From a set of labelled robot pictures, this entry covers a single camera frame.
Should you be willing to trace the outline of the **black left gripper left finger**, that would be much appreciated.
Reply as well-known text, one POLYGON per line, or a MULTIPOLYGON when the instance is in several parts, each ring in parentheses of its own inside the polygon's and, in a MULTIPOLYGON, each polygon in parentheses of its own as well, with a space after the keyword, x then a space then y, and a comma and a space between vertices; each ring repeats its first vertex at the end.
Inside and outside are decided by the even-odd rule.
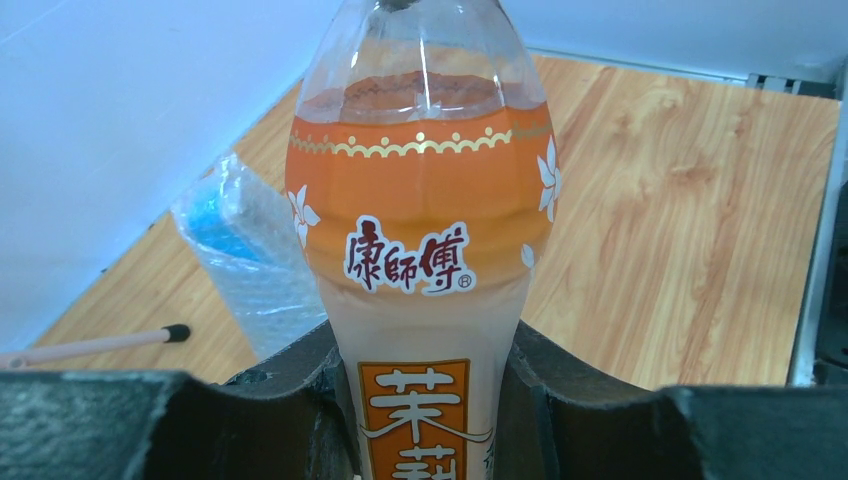
POLYGON ((351 479, 328 324, 222 384, 178 370, 5 372, 5 479, 351 479))

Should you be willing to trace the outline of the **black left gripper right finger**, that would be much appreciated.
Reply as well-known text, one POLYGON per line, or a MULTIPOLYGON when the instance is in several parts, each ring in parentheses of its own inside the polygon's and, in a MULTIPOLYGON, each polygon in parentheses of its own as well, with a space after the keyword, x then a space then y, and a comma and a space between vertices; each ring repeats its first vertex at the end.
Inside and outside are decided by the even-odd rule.
POLYGON ((649 391, 520 324, 496 433, 498 479, 843 479, 847 390, 649 391))

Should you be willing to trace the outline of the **orange tea bottle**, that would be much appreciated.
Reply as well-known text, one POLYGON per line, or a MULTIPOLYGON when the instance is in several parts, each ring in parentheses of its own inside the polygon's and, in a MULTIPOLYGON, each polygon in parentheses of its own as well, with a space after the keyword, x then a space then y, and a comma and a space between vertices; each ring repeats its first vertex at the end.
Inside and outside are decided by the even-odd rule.
POLYGON ((491 478, 562 187, 546 94, 501 4, 343 2, 300 89, 284 183, 363 477, 491 478))

